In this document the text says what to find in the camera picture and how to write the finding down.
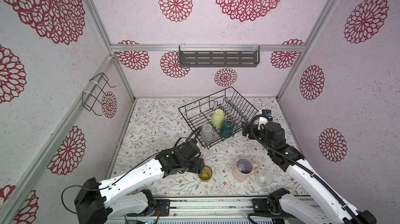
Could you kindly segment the amber glass cup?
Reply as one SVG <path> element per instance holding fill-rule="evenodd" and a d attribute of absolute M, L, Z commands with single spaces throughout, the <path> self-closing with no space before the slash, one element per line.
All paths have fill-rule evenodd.
<path fill-rule="evenodd" d="M 201 181 L 207 182 L 213 176 L 213 171 L 209 166 L 205 166 L 202 172 L 199 174 L 199 178 Z"/>

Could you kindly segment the dark green mug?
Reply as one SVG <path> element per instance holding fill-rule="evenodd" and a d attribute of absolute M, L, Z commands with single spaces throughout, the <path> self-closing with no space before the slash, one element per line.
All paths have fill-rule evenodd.
<path fill-rule="evenodd" d="M 231 120 L 225 120 L 220 129 L 220 136 L 223 139 L 231 138 L 233 136 L 234 123 Z"/>

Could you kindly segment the cream grey mug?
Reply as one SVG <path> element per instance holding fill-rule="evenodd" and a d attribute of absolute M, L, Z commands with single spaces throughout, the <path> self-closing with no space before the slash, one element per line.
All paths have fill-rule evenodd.
<path fill-rule="evenodd" d="M 213 127 L 210 124 L 205 124 L 201 130 L 201 140 L 208 144 L 214 139 Z"/>

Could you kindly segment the light green mug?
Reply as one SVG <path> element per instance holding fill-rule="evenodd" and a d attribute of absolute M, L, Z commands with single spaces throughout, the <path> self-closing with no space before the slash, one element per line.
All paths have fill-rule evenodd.
<path fill-rule="evenodd" d="M 207 117 L 215 128 L 221 128 L 225 121 L 225 112 L 222 109 L 216 109 L 210 112 Z"/>

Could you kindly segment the black wire dish rack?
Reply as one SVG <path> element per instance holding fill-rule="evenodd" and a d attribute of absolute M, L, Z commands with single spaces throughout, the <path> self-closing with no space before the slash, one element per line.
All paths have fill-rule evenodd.
<path fill-rule="evenodd" d="M 258 110 L 235 88 L 228 87 L 178 108 L 191 130 L 200 129 L 199 143 L 209 149 L 242 130 Z"/>

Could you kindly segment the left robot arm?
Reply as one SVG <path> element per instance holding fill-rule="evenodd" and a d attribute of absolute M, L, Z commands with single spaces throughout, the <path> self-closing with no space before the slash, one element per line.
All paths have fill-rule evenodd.
<path fill-rule="evenodd" d="M 162 150 L 153 159 L 132 171 L 97 181 L 87 180 L 74 204 L 81 224 L 104 224 L 110 218 L 126 214 L 150 215 L 156 200 L 150 190 L 133 191 L 178 172 L 200 174 L 205 167 L 197 141 L 190 139 L 180 145 Z"/>

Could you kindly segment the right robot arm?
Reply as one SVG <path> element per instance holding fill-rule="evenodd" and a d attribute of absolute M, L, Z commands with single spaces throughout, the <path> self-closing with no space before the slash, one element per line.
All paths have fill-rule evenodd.
<path fill-rule="evenodd" d="M 266 197 L 266 203 L 256 207 L 252 215 L 268 217 L 276 223 L 284 218 L 297 218 L 305 224 L 375 224 L 376 217 L 368 210 L 361 211 L 341 197 L 312 168 L 305 157 L 286 143 L 284 130 L 271 118 L 256 115 L 242 122 L 242 134 L 256 140 L 267 151 L 271 160 L 297 181 L 313 198 L 320 209 L 302 202 L 284 188 Z"/>

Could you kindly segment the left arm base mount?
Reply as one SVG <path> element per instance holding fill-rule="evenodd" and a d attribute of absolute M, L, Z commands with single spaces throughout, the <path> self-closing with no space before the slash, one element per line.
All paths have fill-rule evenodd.
<path fill-rule="evenodd" d="M 134 211 L 126 214 L 127 217 L 165 217 L 169 216 L 170 211 L 170 199 L 155 199 L 150 190 L 144 189 L 140 193 L 134 195 L 135 201 L 141 200 L 143 203 L 147 204 L 147 207 L 142 211 L 142 207 L 134 207 Z"/>

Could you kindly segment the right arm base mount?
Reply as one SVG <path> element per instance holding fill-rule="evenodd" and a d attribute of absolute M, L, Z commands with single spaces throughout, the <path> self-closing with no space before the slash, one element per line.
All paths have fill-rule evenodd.
<path fill-rule="evenodd" d="M 266 214 L 267 216 L 278 218 L 294 217 L 293 215 L 286 213 L 279 202 L 279 200 L 287 194 L 290 194 L 290 191 L 280 188 L 270 193 L 268 196 L 265 195 L 261 198 L 252 199 L 254 213 Z"/>

